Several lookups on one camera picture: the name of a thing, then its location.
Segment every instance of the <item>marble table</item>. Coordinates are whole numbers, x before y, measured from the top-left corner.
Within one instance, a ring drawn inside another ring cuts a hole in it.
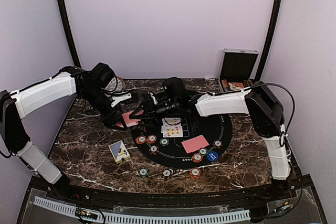
[[[183,80],[188,90],[219,92],[216,80]],[[139,92],[162,92],[162,80],[126,80],[126,89]],[[139,103],[123,107],[124,112]],[[70,178],[71,184],[131,193],[205,193],[248,188],[270,183],[271,167],[267,149],[254,131],[250,117],[231,114],[233,138],[219,160],[201,168],[198,180],[191,179],[188,170],[178,169],[170,179],[164,179],[166,168],[144,156],[135,146],[130,129],[114,131],[100,122],[99,112],[77,99],[60,129],[51,150],[50,159]],[[123,140],[131,159],[116,164],[108,146]],[[138,175],[146,167],[149,178]]]

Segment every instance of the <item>white playing card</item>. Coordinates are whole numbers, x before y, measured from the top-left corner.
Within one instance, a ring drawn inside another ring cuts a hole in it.
[[[163,137],[182,137],[182,126],[162,126],[161,127]]]
[[[180,125],[181,118],[163,118],[162,123],[163,123],[163,126]]]

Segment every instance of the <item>poker chip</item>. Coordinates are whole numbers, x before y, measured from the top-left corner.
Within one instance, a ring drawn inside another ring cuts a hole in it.
[[[135,142],[137,144],[144,144],[145,142],[147,141],[147,138],[145,136],[138,136],[136,139],[135,139]]]
[[[162,146],[167,146],[167,145],[169,145],[169,140],[166,139],[166,138],[162,138],[162,139],[160,139],[160,144]]]
[[[157,153],[159,153],[159,148],[158,148],[156,145],[152,145],[152,146],[149,148],[149,152],[150,152],[150,154],[152,154],[152,155],[156,155]]]
[[[218,154],[217,154],[217,152],[209,152],[206,155],[206,157],[211,162],[216,162],[218,160]]]
[[[223,146],[223,143],[219,140],[214,141],[214,147],[219,149]]]
[[[162,175],[164,178],[171,178],[173,176],[173,170],[172,169],[166,169],[162,172]]]
[[[140,168],[138,172],[140,177],[148,178],[149,170],[147,168]]]
[[[158,138],[155,135],[150,135],[147,137],[147,143],[154,144]]]
[[[208,150],[206,148],[201,148],[198,151],[202,156],[205,156],[208,153]]]
[[[201,176],[201,170],[198,168],[193,168],[190,170],[190,178],[199,179]]]
[[[199,163],[199,162],[202,161],[202,159],[203,159],[203,156],[200,153],[195,153],[193,155],[193,162],[194,163]]]

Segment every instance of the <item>black pole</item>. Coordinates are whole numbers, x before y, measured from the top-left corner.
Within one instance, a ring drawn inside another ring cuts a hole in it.
[[[70,50],[70,53],[71,53],[71,57],[72,57],[72,60],[74,62],[73,64],[76,67],[80,68],[81,65],[80,65],[78,54],[77,54],[77,51],[76,51],[74,38],[72,37],[70,24],[69,24],[69,19],[68,19],[68,15],[67,15],[67,10],[66,10],[66,7],[65,7],[65,2],[64,2],[64,0],[57,0],[57,3],[58,3],[58,8],[59,8],[59,13],[61,15],[62,23],[63,23],[63,29],[64,29],[64,32],[65,32],[65,36],[67,38],[69,50]]]
[[[280,10],[280,3],[281,3],[281,0],[274,0],[272,15],[271,15],[271,19],[270,19],[269,26],[268,26],[265,44],[264,44],[263,52],[261,53],[259,66],[258,66],[257,73],[255,76],[256,81],[260,81],[261,75],[263,74],[263,70],[265,68],[266,60],[269,54],[269,49],[272,44],[273,35],[274,35],[275,27],[277,24],[277,19],[278,19],[279,10]]]

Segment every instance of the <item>yellow card box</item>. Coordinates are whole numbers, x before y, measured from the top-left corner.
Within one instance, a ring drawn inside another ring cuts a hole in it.
[[[109,145],[114,161],[119,164],[131,158],[122,140]]]

